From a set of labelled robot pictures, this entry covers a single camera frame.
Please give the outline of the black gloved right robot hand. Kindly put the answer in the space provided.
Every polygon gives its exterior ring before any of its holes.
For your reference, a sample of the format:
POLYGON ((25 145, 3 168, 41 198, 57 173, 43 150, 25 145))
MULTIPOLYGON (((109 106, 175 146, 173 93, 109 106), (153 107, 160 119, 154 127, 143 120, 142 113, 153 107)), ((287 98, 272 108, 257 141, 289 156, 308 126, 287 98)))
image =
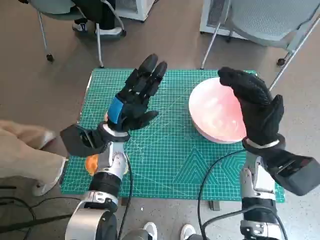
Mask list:
POLYGON ((247 138, 259 146, 275 142, 285 111, 283 96, 273 97, 265 82, 252 73, 229 67, 217 73, 220 84, 232 88, 240 103, 247 138))

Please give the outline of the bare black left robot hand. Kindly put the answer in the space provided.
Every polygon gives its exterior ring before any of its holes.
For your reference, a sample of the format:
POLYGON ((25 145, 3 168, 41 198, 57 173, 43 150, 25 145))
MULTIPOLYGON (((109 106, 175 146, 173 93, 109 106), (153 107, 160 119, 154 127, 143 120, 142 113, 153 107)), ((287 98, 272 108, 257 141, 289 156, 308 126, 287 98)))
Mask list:
POLYGON ((146 127, 159 114, 148 111, 150 98, 156 94, 167 71, 165 61, 150 54, 126 79, 124 87, 114 96, 107 111, 107 124, 117 132, 146 127))

